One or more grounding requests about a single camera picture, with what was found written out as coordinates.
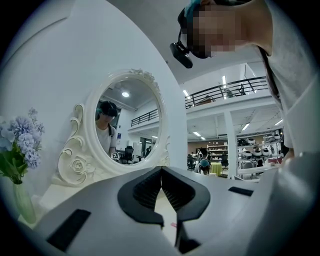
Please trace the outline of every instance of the railing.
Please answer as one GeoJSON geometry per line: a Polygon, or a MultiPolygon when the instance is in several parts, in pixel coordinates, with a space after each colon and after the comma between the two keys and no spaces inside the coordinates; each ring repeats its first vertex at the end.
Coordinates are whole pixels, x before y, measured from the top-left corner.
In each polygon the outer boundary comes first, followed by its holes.
{"type": "Polygon", "coordinates": [[[267,90],[265,76],[254,77],[226,84],[214,86],[205,90],[198,91],[185,97],[185,108],[200,106],[218,99],[228,99],[242,95],[256,93],[260,90],[267,90]]]}
{"type": "Polygon", "coordinates": [[[148,121],[155,119],[155,118],[158,118],[158,117],[159,117],[158,109],[152,110],[148,113],[145,113],[143,115],[138,116],[135,119],[132,119],[131,120],[131,127],[139,125],[144,122],[148,122],[148,121]]]}

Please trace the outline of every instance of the white ornate mirror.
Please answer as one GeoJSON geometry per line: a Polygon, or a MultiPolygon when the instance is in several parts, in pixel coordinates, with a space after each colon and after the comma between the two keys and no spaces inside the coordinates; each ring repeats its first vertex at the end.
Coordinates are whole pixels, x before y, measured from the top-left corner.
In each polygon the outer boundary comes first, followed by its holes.
{"type": "Polygon", "coordinates": [[[168,121],[155,78],[141,69],[110,73],[77,104],[58,162],[68,186],[85,186],[143,168],[169,165],[168,121]]]}

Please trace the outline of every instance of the gray device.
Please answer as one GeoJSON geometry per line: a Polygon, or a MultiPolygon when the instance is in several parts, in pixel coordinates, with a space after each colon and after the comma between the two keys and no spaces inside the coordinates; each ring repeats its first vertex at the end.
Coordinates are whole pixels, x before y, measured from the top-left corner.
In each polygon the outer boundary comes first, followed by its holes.
{"type": "Polygon", "coordinates": [[[164,166],[130,172],[83,188],[28,236],[46,255],[275,255],[319,203],[319,158],[296,157],[259,183],[164,166]],[[160,189],[177,213],[175,246],[154,212],[160,189]]]}

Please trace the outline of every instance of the glass vase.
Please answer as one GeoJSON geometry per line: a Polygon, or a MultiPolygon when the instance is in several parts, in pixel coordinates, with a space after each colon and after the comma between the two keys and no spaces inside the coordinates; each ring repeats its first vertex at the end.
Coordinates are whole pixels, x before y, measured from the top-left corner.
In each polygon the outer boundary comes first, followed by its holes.
{"type": "Polygon", "coordinates": [[[20,214],[22,215],[22,217],[25,219],[25,221],[28,222],[29,224],[35,223],[36,222],[35,209],[23,183],[21,184],[13,183],[13,194],[14,194],[16,206],[20,214]]]}

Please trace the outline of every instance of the mirror frame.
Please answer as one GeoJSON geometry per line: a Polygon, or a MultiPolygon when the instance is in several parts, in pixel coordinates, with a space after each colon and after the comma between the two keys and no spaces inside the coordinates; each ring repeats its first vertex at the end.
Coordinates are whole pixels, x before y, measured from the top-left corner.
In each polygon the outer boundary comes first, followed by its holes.
{"type": "Polygon", "coordinates": [[[105,81],[90,93],[85,106],[81,103],[75,105],[74,114],[75,117],[70,120],[71,135],[59,156],[59,176],[53,178],[54,184],[84,187],[128,172],[170,165],[167,149],[170,139],[168,115],[159,86],[151,73],[142,69],[123,69],[109,73],[105,81]],[[95,123],[96,108],[101,95],[111,84],[128,79],[140,80],[152,90],[159,112],[156,144],[147,158],[136,164],[120,164],[108,156],[99,142],[95,123]]]}

